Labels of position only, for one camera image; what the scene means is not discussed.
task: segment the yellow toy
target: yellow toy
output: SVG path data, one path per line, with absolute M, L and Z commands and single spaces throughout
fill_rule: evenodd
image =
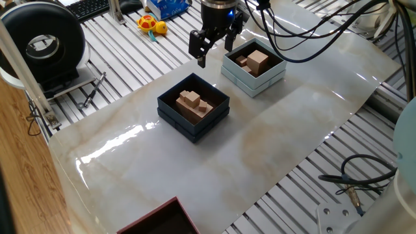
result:
M 136 21 L 138 28 L 142 29 L 145 33 L 149 34 L 149 37 L 154 42 L 157 42 L 156 37 L 153 35 L 153 32 L 159 34 L 165 34 L 168 31 L 168 26 L 163 21 L 157 21 L 156 16 L 150 13 L 148 16 L 143 16 Z

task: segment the dark blue box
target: dark blue box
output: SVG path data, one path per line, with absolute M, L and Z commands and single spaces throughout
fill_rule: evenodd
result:
M 176 99 L 182 91 L 194 91 L 214 109 L 199 122 L 190 122 L 180 114 Z M 229 113 L 229 97 L 195 73 L 171 87 L 157 98 L 159 116 L 191 142 L 197 142 Z

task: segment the marble surface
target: marble surface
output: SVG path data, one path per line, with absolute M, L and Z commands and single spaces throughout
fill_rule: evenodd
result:
M 272 7 L 299 33 L 320 20 L 287 0 Z M 317 34 L 333 29 L 325 24 Z M 250 20 L 234 46 L 253 37 L 267 41 Z M 307 57 L 327 41 L 286 55 Z M 115 233 L 174 196 L 201 233 L 221 233 L 399 68 L 371 43 L 344 34 L 316 59 L 288 63 L 282 80 L 250 98 L 220 73 L 224 53 L 220 45 L 205 69 L 190 61 L 51 138 L 75 233 Z M 192 72 L 227 94 L 231 108 L 197 144 L 156 109 L 157 97 Z

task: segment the black cable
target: black cable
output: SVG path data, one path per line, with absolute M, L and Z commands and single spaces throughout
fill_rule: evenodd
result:
M 378 195 L 381 195 L 381 192 L 383 192 L 383 188 L 387 187 L 389 185 L 389 183 L 382 185 L 382 186 L 378 186 L 378 187 L 370 187 L 370 188 L 363 188 L 359 185 L 351 185 L 348 186 L 346 188 L 340 189 L 337 192 L 335 192 L 335 195 L 341 195 L 343 193 L 345 193 L 348 189 L 354 188 L 354 190 L 361 190 L 361 191 L 373 191 L 375 193 L 377 193 Z
M 315 33 L 315 31 L 316 31 L 316 30 L 317 30 L 317 29 L 314 29 L 314 30 L 312 31 L 311 36 Z M 294 48 L 298 47 L 300 44 L 302 44 L 302 43 L 306 42 L 308 39 L 310 39 L 310 37 L 309 37 L 309 38 L 306 38 L 306 39 L 304 39 L 304 40 L 302 40 L 301 42 L 299 42 L 299 43 L 297 43 L 296 45 L 294 45 L 294 46 L 292 46 L 292 47 L 290 47 L 290 48 L 287 48 L 287 49 L 282 49 L 282 48 L 280 48 L 280 47 L 279 47 L 279 45 L 278 45 L 278 43 L 277 43 L 277 41 L 276 41 L 276 36 L 274 36 L 274 43 L 275 43 L 276 47 L 277 47 L 278 49 L 280 49 L 281 51 L 288 51 L 288 50 L 291 50 L 291 49 L 294 49 Z
M 400 49 L 398 48 L 397 30 L 398 30 L 398 14 L 396 16 L 396 26 L 395 26 L 395 45 L 396 45 L 396 50 L 397 50 L 397 54 L 398 54 L 398 59 L 400 59 L 400 63 L 401 63 L 402 68 L 403 68 L 403 76 L 406 77 L 406 69 L 404 67 L 403 58 L 402 58 L 402 55 L 400 53 Z
M 338 175 L 320 175 L 318 176 L 318 178 L 320 180 L 326 181 L 326 182 L 331 182 L 331 183 L 339 183 L 339 184 L 344 184 L 344 185 L 354 185 L 354 186 L 366 186 L 368 187 L 368 189 L 377 189 L 377 187 L 370 187 L 370 184 L 373 183 L 378 183 L 381 181 L 384 181 L 386 179 L 389 179 L 391 177 L 393 177 L 396 174 L 397 168 L 395 168 L 394 166 L 391 166 L 388 162 L 379 159 L 375 156 L 371 156 L 371 155 L 365 155 L 365 154 L 357 154 L 357 155 L 353 155 L 353 156 L 349 156 L 348 158 L 346 158 L 344 160 L 344 162 L 341 165 L 341 174 L 342 175 L 346 175 L 345 173 L 345 165 L 351 161 L 352 159 L 356 159 L 356 158 L 364 158 L 364 159 L 370 159 L 373 161 L 376 161 L 377 163 L 380 163 L 381 165 L 385 166 L 386 168 L 390 169 L 390 172 L 381 175 L 379 177 L 376 178 L 372 178 L 372 179 L 364 179 L 364 180 L 355 180 L 355 179 L 345 179 L 345 177 L 343 176 L 338 176 Z
M 343 6 L 343 7 L 341 7 L 339 10 L 337 10 L 337 11 L 335 11 L 332 15 L 330 15 L 330 16 L 328 16 L 328 17 L 325 17 L 325 18 L 323 18 L 316 26 L 314 26 L 312 29 L 310 29 L 310 30 L 308 30 L 308 31 L 306 31 L 306 32 L 302 32 L 302 33 L 300 33 L 300 34 L 294 34 L 294 33 L 292 33 L 291 35 L 282 35 L 282 34 L 276 34 L 276 33 L 274 33 L 274 32 L 272 32 L 271 34 L 273 35 L 273 36 L 278 36 L 278 37 L 283 37 L 283 38 L 293 38 L 293 37 L 298 37 L 298 36 L 303 36 L 303 35 L 305 35 L 305 34 L 308 34 L 308 33 L 310 33 L 310 32 L 312 32 L 312 31 L 314 31 L 314 30 L 316 30 L 317 28 L 319 28 L 321 25 L 323 25 L 325 22 L 327 22 L 329 19 L 331 19 L 332 17 L 334 17 L 334 16 L 336 16 L 338 13 L 340 13 L 341 11 L 343 11 L 344 9 L 346 9 L 346 8 L 348 8 L 348 7 L 350 7 L 351 5 L 353 5 L 353 4 L 355 4 L 355 3 L 357 3 L 357 2 L 359 2 L 360 0 L 354 0 L 354 1 L 352 1 L 351 3 L 349 3 L 349 4 L 347 4 L 347 5 L 345 5 L 345 6 Z M 254 18 L 254 15 L 253 15 L 253 13 L 252 13 L 252 11 L 250 10 L 250 7 L 248 6 L 248 2 L 247 2 L 247 0 L 245 0 L 245 3 L 246 3 L 246 6 L 247 6 L 247 9 L 248 9 L 248 12 L 250 13 L 250 15 L 251 15 L 251 17 L 252 17 L 252 19 L 254 20 L 254 23 L 262 30 L 262 31 L 264 31 L 264 32 L 266 32 L 266 30 L 264 29 L 264 28 L 262 28 L 262 26 L 260 26 L 260 24 L 257 22 L 257 20 Z M 340 26 L 338 29 L 336 29 L 336 30 L 334 30 L 334 31 L 332 31 L 332 32 L 330 32 L 330 33 L 328 33 L 328 34 L 325 34 L 325 35 L 322 35 L 322 36 L 313 36 L 313 37 L 307 37 L 307 38 L 310 38 L 310 39 L 318 39 L 318 38 L 325 38 L 325 37 L 328 37 L 328 36 L 331 36 L 331 35 L 333 35 L 333 34 L 335 34 L 336 32 L 338 32 L 339 30 L 340 30 L 340 28 L 341 28 L 342 26 Z
M 35 134 L 31 133 L 32 125 L 35 122 L 35 118 L 40 118 L 40 116 L 36 114 L 36 109 L 34 107 L 32 107 L 31 113 L 29 114 L 28 117 L 26 117 L 26 121 L 30 122 L 29 128 L 27 130 L 27 134 L 31 137 L 33 137 L 33 136 L 35 137 L 35 136 L 37 136 L 41 133 L 40 130 L 39 130 L 38 133 L 35 133 Z
M 41 133 L 41 131 L 39 131 L 39 133 L 36 134 L 31 134 L 31 129 L 32 129 L 32 125 L 33 123 L 36 121 L 36 118 L 40 118 L 42 121 L 42 124 L 45 126 L 46 132 L 49 135 L 49 137 L 52 137 L 52 132 L 51 130 L 47 127 L 46 121 L 44 120 L 42 115 L 39 115 L 37 113 L 40 113 L 39 108 L 33 103 L 33 100 L 29 101 L 29 109 L 31 110 L 31 113 L 28 117 L 26 117 L 26 120 L 28 122 L 30 122 L 29 124 L 29 129 L 27 130 L 27 134 L 31 137 L 33 136 L 37 136 Z
M 415 53 L 416 53 L 416 46 L 415 46 L 415 37 L 413 35 L 413 28 L 411 26 L 410 17 L 406 8 L 395 1 L 395 6 L 397 9 L 398 14 L 402 19 L 403 24 L 403 32 L 404 32 L 404 41 L 406 45 L 406 94 L 408 101 L 411 101 L 416 94 L 416 68 L 415 62 Z
M 382 33 L 380 33 L 380 35 L 378 35 L 376 38 L 374 38 L 373 36 L 371 36 L 371 37 L 369 37 L 369 38 L 366 38 L 367 40 L 372 40 L 372 42 L 373 43 L 375 43 L 375 42 L 377 42 L 377 41 L 379 41 L 379 40 L 381 40 L 388 32 L 389 32 L 389 29 L 393 26 L 393 23 L 394 23 L 395 21 L 394 20 L 391 20 L 391 22 L 390 22 L 390 24 L 389 24 L 389 26 L 387 26 L 386 28 L 385 28 L 385 31 L 383 31 Z
M 311 59 L 314 59 L 315 57 L 319 56 L 321 53 L 323 53 L 325 50 L 327 50 L 327 48 L 329 48 L 341 35 L 342 33 L 348 28 L 349 25 L 351 25 L 352 22 L 354 22 L 362 13 L 364 13 L 365 11 L 367 11 L 368 9 L 370 9 L 371 7 L 373 7 L 374 5 L 386 2 L 387 0 L 373 0 L 369 3 L 367 3 L 366 5 L 364 5 L 363 7 L 361 7 L 353 16 L 351 16 L 342 27 L 342 29 L 318 52 L 316 52 L 314 55 L 311 55 L 310 57 L 307 57 L 305 59 L 301 59 L 301 60 L 294 60 L 291 58 L 287 58 L 286 56 L 282 55 L 280 53 L 280 51 L 276 48 L 276 46 L 274 45 L 272 37 L 270 35 L 270 32 L 268 31 L 268 27 L 266 24 L 266 18 L 265 18 L 265 14 L 262 11 L 260 11 L 261 13 L 261 18 L 263 20 L 263 26 L 266 29 L 266 34 L 268 37 L 268 40 L 270 42 L 270 44 L 273 47 L 273 50 L 278 54 L 279 57 L 281 57 L 282 59 L 288 61 L 288 62 L 293 62 L 293 63 L 301 63 L 301 62 L 307 62 Z
M 376 10 L 366 12 L 366 13 L 362 14 L 362 16 L 364 16 L 366 14 L 371 14 L 371 13 L 377 12 L 377 11 L 381 10 L 383 7 L 385 7 L 386 5 L 387 5 L 387 3 L 384 3 L 381 7 L 377 8 Z M 328 13 L 314 12 L 314 14 L 328 14 Z M 355 14 L 355 13 L 337 14 L 337 16 L 352 16 L 353 14 Z
M 359 9 L 356 13 L 354 13 L 354 15 L 352 16 L 352 17 L 356 17 L 356 18 L 358 18 L 358 17 L 360 17 L 361 16 L 361 14 L 358 14 L 360 11 L 361 11 L 361 9 Z M 352 24 L 352 22 L 351 23 L 347 23 L 350 19 L 348 19 L 348 21 L 346 21 L 343 25 L 341 25 L 340 27 L 338 27 L 336 30 L 334 30 L 334 31 L 332 31 L 332 32 L 329 32 L 329 33 L 327 33 L 327 34 L 323 34 L 323 35 L 320 35 L 320 36 L 308 36 L 308 37 L 306 37 L 306 36 L 303 36 L 304 35 L 304 33 L 302 33 L 302 34 L 295 34 L 295 33 L 293 33 L 292 31 L 290 31 L 290 30 L 288 30 L 288 29 L 286 29 L 281 23 L 279 23 L 276 19 L 275 19 L 275 17 L 274 17 L 274 15 L 272 16 L 271 14 L 270 14 L 270 12 L 268 12 L 269 13 L 269 16 L 273 19 L 273 21 L 281 28 L 281 29 L 283 29 L 286 33 L 289 33 L 290 35 L 292 35 L 292 36 L 297 36 L 297 37 L 300 37 L 300 38 L 310 38 L 310 39 L 319 39 L 319 38 L 325 38 L 325 37 L 328 37 L 328 36 L 331 36 L 331 35 L 333 35 L 333 34 L 335 34 L 335 33 L 337 33 L 337 32 L 339 32 L 340 30 L 342 30 L 342 29 L 347 29 L 351 24 Z

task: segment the metal bracket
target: metal bracket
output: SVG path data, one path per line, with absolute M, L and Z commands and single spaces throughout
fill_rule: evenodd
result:
M 322 203 L 317 208 L 318 234 L 346 234 L 361 218 L 349 204 Z
M 125 20 L 122 14 L 122 11 L 120 10 L 120 3 L 118 0 L 109 0 L 110 5 L 110 16 L 116 20 L 119 24 L 124 24 Z

